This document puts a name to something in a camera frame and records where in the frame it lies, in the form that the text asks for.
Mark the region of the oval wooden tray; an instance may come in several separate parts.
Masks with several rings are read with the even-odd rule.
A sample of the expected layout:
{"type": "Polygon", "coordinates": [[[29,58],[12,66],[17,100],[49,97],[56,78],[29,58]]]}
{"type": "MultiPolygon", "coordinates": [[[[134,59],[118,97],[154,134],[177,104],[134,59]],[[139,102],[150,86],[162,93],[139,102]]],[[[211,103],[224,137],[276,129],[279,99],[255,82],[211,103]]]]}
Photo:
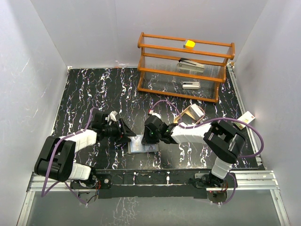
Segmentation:
{"type": "Polygon", "coordinates": [[[200,119],[200,120],[195,120],[192,116],[191,116],[191,114],[190,114],[190,112],[189,112],[189,106],[185,109],[185,110],[183,110],[182,112],[181,112],[181,118],[182,118],[182,122],[184,122],[184,123],[186,123],[187,125],[189,125],[189,124],[199,124],[202,120],[203,120],[203,118],[202,119],[200,119]]]}

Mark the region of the white VIP card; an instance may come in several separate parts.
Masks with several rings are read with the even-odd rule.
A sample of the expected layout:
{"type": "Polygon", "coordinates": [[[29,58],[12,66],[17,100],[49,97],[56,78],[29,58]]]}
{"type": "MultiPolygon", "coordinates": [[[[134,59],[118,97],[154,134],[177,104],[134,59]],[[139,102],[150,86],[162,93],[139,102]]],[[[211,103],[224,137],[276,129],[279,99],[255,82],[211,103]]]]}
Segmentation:
{"type": "Polygon", "coordinates": [[[157,149],[158,149],[157,144],[147,144],[147,145],[145,145],[145,151],[146,152],[156,152],[157,149]]]}

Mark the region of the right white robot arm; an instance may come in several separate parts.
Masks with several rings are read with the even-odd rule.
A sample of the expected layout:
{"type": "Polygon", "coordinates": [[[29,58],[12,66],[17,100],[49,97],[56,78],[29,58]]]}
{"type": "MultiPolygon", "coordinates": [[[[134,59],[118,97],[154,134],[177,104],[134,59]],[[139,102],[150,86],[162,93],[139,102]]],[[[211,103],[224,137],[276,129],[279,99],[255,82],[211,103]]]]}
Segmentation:
{"type": "Polygon", "coordinates": [[[167,125],[159,117],[151,115],[144,123],[142,144],[202,143],[216,155],[209,174],[197,180],[204,186],[221,187],[246,143],[246,137],[223,119],[209,123],[188,125],[184,122],[167,125]]]}

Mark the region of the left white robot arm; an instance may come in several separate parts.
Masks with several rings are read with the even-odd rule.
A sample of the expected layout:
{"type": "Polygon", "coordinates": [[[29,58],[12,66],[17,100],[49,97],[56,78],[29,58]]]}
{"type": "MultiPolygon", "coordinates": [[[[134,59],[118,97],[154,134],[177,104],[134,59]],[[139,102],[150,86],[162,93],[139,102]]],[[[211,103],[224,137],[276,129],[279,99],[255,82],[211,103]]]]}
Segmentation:
{"type": "Polygon", "coordinates": [[[74,156],[104,138],[111,138],[118,145],[130,142],[130,138],[136,134],[117,115],[116,111],[109,114],[96,111],[89,116],[88,125],[84,129],[64,137],[47,137],[34,172],[59,182],[80,180],[85,187],[94,187],[97,183],[96,174],[91,172],[91,167],[75,163],[74,156]]]}

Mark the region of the white plastic card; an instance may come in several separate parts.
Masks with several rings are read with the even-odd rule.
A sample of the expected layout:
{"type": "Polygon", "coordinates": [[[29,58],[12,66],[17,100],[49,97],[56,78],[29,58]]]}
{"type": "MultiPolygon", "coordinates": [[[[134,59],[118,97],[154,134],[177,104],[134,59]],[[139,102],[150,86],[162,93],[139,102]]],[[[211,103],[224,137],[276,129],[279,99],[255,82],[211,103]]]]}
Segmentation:
{"type": "Polygon", "coordinates": [[[131,153],[140,153],[143,150],[141,140],[142,140],[141,136],[131,137],[131,143],[130,143],[131,153]]]}

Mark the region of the grey card holder wallet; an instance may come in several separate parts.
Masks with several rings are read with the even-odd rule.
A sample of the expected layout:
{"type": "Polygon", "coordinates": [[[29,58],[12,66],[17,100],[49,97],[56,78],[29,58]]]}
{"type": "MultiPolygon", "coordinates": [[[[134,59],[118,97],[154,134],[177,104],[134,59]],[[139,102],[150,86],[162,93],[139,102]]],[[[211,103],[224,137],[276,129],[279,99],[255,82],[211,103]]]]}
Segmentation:
{"type": "Polygon", "coordinates": [[[151,153],[159,150],[158,144],[142,144],[143,135],[130,137],[131,141],[128,143],[128,153],[151,153]]]}

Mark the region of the stack of cards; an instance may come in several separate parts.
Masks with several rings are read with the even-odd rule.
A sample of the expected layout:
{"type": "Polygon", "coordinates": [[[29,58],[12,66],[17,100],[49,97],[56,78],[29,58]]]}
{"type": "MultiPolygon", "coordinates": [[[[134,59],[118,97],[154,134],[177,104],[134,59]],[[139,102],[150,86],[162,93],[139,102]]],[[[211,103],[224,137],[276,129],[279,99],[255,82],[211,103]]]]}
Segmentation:
{"type": "Polygon", "coordinates": [[[197,104],[192,104],[189,106],[189,112],[191,114],[191,116],[195,119],[195,120],[200,120],[204,117],[205,113],[202,110],[201,107],[199,107],[197,104]]]}

